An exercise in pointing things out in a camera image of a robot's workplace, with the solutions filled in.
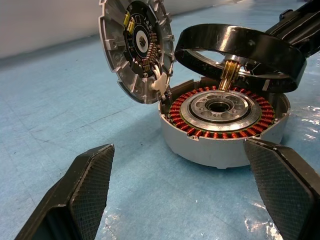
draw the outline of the blue surface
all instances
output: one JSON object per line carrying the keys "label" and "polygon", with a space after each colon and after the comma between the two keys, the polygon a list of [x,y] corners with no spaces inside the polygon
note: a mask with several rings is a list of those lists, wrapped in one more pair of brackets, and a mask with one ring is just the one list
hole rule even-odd
{"label": "blue surface", "polygon": [[[244,0],[173,18],[265,31],[295,0]],[[320,56],[308,60],[282,143],[320,172]],[[199,79],[175,64],[172,85]],[[157,106],[118,87],[98,37],[0,62],[0,239],[15,237],[46,191],[87,149],[115,144],[107,208],[96,239],[280,240],[250,167],[197,165],[167,147]]]}

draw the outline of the circuit board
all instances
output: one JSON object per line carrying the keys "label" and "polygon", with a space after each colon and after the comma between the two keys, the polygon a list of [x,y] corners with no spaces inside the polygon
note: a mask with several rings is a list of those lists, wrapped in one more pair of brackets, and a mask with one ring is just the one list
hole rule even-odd
{"label": "circuit board", "polygon": [[157,33],[158,22],[151,9],[143,2],[134,1],[124,16],[124,56],[131,69],[141,78],[154,75],[154,66],[159,68],[162,51]]}

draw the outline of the textured grip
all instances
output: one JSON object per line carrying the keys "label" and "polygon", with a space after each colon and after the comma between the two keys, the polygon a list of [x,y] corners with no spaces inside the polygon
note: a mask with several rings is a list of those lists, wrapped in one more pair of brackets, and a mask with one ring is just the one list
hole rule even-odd
{"label": "textured grip", "polygon": [[106,207],[113,147],[104,147],[91,157],[69,208],[84,240],[94,240]]}
{"label": "textured grip", "polygon": [[314,206],[314,197],[276,150],[252,141],[245,143],[267,211],[284,240],[300,240]]}

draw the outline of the metal plate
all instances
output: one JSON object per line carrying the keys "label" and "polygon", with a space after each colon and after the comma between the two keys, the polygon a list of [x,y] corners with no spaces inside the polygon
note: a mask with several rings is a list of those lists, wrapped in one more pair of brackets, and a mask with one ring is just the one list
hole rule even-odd
{"label": "metal plate", "polygon": [[173,73],[174,62],[174,36],[171,31],[171,17],[164,8],[163,2],[159,0],[101,0],[99,5],[102,7],[102,16],[99,18],[99,33],[103,45],[104,53],[110,69],[118,76],[120,87],[133,100],[143,104],[153,104],[161,99],[161,94],[152,89],[152,84],[156,81],[154,75],[145,76],[139,67],[132,63],[132,55],[128,54],[128,39],[125,34],[125,17],[130,11],[144,10],[144,14],[136,19],[132,36],[133,44],[137,43],[140,37],[145,41],[140,47],[134,46],[140,54],[139,59],[146,57],[148,51],[144,44],[151,44],[146,33],[150,30],[144,28],[145,22],[152,23],[152,31],[157,35],[159,45],[159,58],[157,64],[160,71],[168,76],[166,87],[169,87],[170,77]]}

